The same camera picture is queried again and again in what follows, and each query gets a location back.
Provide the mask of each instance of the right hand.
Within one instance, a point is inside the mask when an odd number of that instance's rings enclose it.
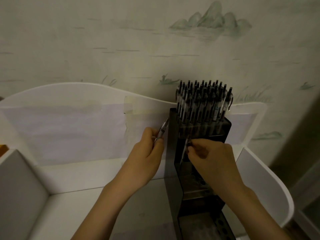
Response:
[[[188,150],[188,157],[198,173],[222,200],[228,198],[230,193],[246,188],[231,145],[208,139],[193,139]]]

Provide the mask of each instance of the forearm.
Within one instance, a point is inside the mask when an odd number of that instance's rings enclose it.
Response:
[[[290,239],[251,189],[244,186],[243,189],[238,189],[236,194],[230,193],[224,200],[238,217],[251,240]]]
[[[109,239],[119,212],[132,195],[132,192],[122,185],[113,180],[103,188],[98,200],[71,240]]]

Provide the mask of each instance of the white desk organizer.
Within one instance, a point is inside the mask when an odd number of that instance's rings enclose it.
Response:
[[[100,154],[93,151],[83,161],[85,157],[82,154],[77,157],[77,152],[86,144],[80,142],[76,144],[77,147],[69,150],[70,158],[66,161],[70,160],[72,163],[62,164],[60,158],[56,162],[52,158],[48,161],[48,158],[41,156],[47,155],[43,154],[44,150],[41,148],[46,144],[39,144],[32,135],[28,135],[30,121],[24,122],[21,117],[17,119],[13,115],[19,115],[26,108],[30,111],[28,109],[31,108],[33,114],[29,120],[36,120],[37,112],[34,109],[37,111],[37,108],[45,108],[49,115],[51,109],[63,107],[66,114],[59,117],[59,120],[64,125],[64,116],[70,116],[70,111],[75,108],[85,108],[82,112],[90,114],[91,108],[100,106],[101,110],[107,110],[111,108],[109,105],[123,107],[126,125],[123,137],[127,152],[138,141],[143,127],[159,127],[168,117],[169,109],[175,107],[174,103],[109,86],[76,82],[33,88],[0,102],[0,144],[10,148],[0,158],[0,239],[70,239],[95,203],[102,187],[114,178],[126,160],[125,157],[103,159],[103,151]],[[7,111],[12,108],[15,113],[8,116]],[[278,224],[284,226],[294,212],[290,193],[280,179],[247,148],[266,109],[267,106],[263,103],[232,105],[227,115],[232,127],[226,143],[232,145],[245,184],[255,191]],[[90,129],[91,125],[85,123],[84,127],[86,126]],[[55,153],[59,152],[60,145],[52,147]],[[63,145],[61,154],[64,157],[68,155]],[[163,180],[164,165],[165,160],[162,160],[154,180],[127,202],[119,214],[111,239],[126,239],[132,235],[139,239],[142,239],[141,236],[143,239],[150,239],[155,232],[159,239],[169,239],[168,236],[173,234]],[[227,206],[223,213],[236,237],[246,234]]]

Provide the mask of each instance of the pen holder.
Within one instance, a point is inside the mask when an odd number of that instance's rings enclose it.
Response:
[[[170,109],[164,180],[177,239],[183,239],[188,219],[199,221],[209,214],[214,228],[223,239],[235,239],[223,213],[225,203],[206,184],[185,153],[186,140],[205,138],[225,142],[231,122],[224,118],[217,124],[183,124],[175,108]]]

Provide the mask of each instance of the black pen organizer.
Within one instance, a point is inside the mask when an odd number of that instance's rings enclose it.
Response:
[[[190,227],[194,229],[197,223],[202,229],[199,232],[205,227],[216,239],[235,239],[222,213],[225,203],[206,184],[185,153],[186,139],[225,142],[231,122],[224,118],[219,133],[212,127],[215,125],[183,124],[176,109],[170,109],[164,180],[177,239],[186,239]]]

